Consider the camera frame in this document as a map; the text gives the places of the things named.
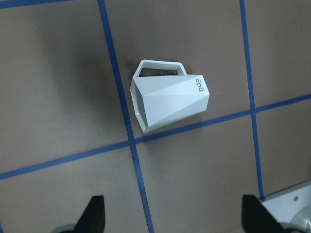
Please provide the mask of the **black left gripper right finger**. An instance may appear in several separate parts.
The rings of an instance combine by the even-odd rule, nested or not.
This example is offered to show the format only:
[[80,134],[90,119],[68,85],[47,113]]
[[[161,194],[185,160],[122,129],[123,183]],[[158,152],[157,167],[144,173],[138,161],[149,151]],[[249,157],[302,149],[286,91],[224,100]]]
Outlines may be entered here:
[[254,195],[242,197],[242,227],[246,233],[284,232],[284,228]]

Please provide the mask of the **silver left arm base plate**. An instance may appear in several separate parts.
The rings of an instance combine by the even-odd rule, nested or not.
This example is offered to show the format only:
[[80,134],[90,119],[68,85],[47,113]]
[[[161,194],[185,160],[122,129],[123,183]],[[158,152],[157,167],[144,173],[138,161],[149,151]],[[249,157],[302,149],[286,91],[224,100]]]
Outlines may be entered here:
[[291,186],[265,197],[262,205],[283,227],[311,231],[311,183]]

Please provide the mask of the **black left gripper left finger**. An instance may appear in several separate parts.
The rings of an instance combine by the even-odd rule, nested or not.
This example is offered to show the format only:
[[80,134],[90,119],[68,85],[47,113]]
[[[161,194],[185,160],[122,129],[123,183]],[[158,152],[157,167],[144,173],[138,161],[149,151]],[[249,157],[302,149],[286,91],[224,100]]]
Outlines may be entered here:
[[105,229],[104,196],[93,196],[80,219],[73,229],[73,233],[103,233]]

